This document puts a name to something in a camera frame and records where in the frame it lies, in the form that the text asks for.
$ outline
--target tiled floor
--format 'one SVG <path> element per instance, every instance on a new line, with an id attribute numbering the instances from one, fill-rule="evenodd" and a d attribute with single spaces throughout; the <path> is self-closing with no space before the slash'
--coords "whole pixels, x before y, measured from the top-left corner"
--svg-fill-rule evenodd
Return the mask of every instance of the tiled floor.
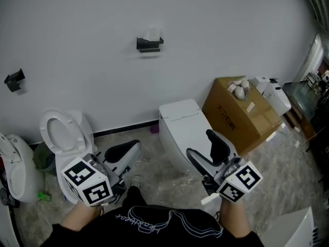
<path id="1" fill-rule="evenodd" d="M 165 155 L 158 134 L 149 128 L 113 134 L 95 139 L 98 147 L 116 145 L 139 139 L 142 158 L 125 176 L 139 174 L 143 178 L 141 192 L 150 204 L 177 208 L 201 208 L 211 214 L 218 206 L 202 206 L 207 196 L 201 177 L 187 176 L 176 171 Z M 263 182 L 245 198 L 250 224 L 261 235 L 279 215 L 311 206 L 320 233 L 327 231 L 328 218 L 322 203 L 321 175 L 311 153 L 305 153 L 307 142 L 302 134 L 289 127 L 280 128 L 268 142 L 250 152 L 245 159 L 251 160 L 262 173 Z M 46 191 L 52 202 L 22 204 L 15 211 L 17 225 L 25 246 L 39 246 L 51 233 L 51 225 L 61 221 L 72 208 L 65 202 L 56 177 L 46 176 Z M 110 205 L 106 211 L 121 205 Z"/>

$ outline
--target smart toilet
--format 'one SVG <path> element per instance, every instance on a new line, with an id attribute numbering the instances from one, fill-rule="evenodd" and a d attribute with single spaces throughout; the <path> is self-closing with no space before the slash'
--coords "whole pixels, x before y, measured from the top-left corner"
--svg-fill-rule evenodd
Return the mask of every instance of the smart toilet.
<path id="1" fill-rule="evenodd" d="M 61 170 L 77 156 L 84 157 L 97 150 L 92 129 L 80 111 L 64 112 L 50 108 L 42 115 L 40 132 L 48 148 L 55 154 L 61 190 L 70 202 L 76 204 L 78 197 L 68 187 Z"/>
<path id="2" fill-rule="evenodd" d="M 43 173 L 37 171 L 33 150 L 17 135 L 0 133 L 0 156 L 5 165 L 11 195 L 22 202 L 35 202 L 44 190 Z"/>
<path id="3" fill-rule="evenodd" d="M 189 99 L 162 105 L 159 113 L 159 138 L 170 162 L 184 174 L 200 175 L 186 156 L 193 147 L 211 160 L 206 131 L 212 128 L 200 107 Z"/>

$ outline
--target black baseboard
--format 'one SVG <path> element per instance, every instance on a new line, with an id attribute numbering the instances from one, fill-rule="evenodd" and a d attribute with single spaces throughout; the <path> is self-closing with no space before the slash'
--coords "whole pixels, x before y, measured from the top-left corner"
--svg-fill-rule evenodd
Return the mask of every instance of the black baseboard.
<path id="1" fill-rule="evenodd" d="M 144 127 L 150 127 L 150 126 L 153 126 L 153 125 L 157 125 L 158 123 L 159 123 L 159 120 L 154 120 L 154 121 L 139 123 L 137 125 L 106 130 L 106 131 L 94 133 L 94 138 L 109 135 L 109 134 L 116 134 L 116 133 L 126 132 L 126 131 L 135 130 L 135 129 L 139 129 L 139 128 L 144 128 Z M 39 144 L 34 144 L 34 145 L 29 145 L 29 146 L 34 151 L 38 145 Z"/>

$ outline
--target black wall bracket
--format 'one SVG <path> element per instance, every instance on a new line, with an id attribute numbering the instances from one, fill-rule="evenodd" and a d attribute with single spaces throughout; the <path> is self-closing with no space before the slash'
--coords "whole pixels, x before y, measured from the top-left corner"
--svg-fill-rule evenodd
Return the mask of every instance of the black wall bracket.
<path id="1" fill-rule="evenodd" d="M 13 93 L 21 89 L 18 81 L 25 79 L 22 69 L 18 72 L 8 75 L 5 79 L 5 84 L 8 86 L 9 90 Z"/>
<path id="2" fill-rule="evenodd" d="M 139 52 L 141 53 L 145 53 L 145 52 L 159 52 L 160 51 L 160 47 L 159 45 L 163 44 L 163 39 L 160 38 L 159 41 L 148 41 L 145 39 L 139 39 L 137 38 L 137 49 L 139 50 Z"/>

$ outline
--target robotic arm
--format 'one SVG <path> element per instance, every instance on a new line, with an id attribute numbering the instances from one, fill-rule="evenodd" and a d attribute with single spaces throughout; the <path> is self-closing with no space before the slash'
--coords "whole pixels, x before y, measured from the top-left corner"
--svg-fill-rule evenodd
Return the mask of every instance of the robotic arm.
<path id="1" fill-rule="evenodd" d="M 188 148 L 186 155 L 204 176 L 202 181 L 208 195 L 219 193 L 231 202 L 237 202 L 250 193 L 263 179 L 252 162 L 237 155 L 234 145 L 223 135 L 207 130 L 211 141 L 210 161 L 198 151 Z"/>

